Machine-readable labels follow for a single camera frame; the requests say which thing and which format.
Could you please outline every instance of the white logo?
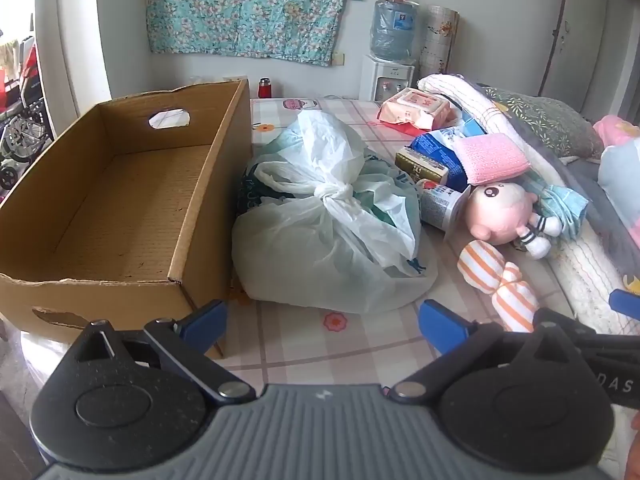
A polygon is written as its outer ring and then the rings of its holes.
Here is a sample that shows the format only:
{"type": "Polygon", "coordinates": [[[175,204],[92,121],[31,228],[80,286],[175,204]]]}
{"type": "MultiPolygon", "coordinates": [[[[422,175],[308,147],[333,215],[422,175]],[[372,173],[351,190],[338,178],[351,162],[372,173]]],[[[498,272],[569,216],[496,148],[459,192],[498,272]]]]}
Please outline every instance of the white logo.
{"type": "Polygon", "coordinates": [[[316,393],[316,397],[321,400],[327,400],[327,397],[333,396],[334,394],[332,394],[329,390],[323,390],[322,392],[316,393]]]}

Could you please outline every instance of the orange striped cloth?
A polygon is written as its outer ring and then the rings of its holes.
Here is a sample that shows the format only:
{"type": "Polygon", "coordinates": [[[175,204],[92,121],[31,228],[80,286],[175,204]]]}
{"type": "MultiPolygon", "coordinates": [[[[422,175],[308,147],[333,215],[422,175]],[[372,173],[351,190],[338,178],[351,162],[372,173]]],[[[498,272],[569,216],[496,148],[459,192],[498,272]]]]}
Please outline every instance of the orange striped cloth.
{"type": "Polygon", "coordinates": [[[500,251],[487,242],[469,242],[458,259],[458,270],[465,281],[485,294],[505,325],[513,332],[533,332],[533,315],[538,299],[518,266],[505,262],[500,251]]]}

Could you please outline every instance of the light blue towel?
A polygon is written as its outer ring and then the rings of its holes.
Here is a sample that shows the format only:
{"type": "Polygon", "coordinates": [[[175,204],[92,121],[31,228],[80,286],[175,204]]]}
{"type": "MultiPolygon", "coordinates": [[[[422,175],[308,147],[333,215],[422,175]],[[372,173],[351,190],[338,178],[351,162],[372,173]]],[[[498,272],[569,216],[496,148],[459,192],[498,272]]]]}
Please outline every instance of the light blue towel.
{"type": "Polygon", "coordinates": [[[148,0],[152,52],[274,57],[328,66],[344,0],[148,0]]]}
{"type": "Polygon", "coordinates": [[[589,203],[585,197],[568,187],[548,186],[533,170],[511,181],[520,184],[525,191],[538,195],[535,207],[542,216],[557,216],[562,221],[561,237],[564,240],[577,238],[589,203]]]}

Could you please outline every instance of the electrical outlet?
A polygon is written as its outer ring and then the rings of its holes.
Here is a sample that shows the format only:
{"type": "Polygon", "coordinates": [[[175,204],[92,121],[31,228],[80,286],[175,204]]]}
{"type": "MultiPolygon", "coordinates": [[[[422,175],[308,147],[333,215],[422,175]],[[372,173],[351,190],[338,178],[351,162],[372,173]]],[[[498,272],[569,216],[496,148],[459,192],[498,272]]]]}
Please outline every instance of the electrical outlet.
{"type": "Polygon", "coordinates": [[[331,64],[333,66],[344,65],[344,52],[334,52],[331,56],[331,64]]]}

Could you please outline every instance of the white plastic bag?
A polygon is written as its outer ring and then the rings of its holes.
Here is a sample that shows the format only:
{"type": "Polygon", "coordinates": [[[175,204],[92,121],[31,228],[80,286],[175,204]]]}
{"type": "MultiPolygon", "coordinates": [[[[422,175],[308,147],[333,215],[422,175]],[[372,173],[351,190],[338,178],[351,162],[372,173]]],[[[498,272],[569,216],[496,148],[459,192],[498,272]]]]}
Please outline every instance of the white plastic bag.
{"type": "Polygon", "coordinates": [[[413,183],[350,126],[300,112],[250,168],[289,198],[261,197],[236,220],[233,261],[249,297],[364,314],[404,306],[433,285],[437,265],[426,237],[427,267],[416,259],[413,183]]]}

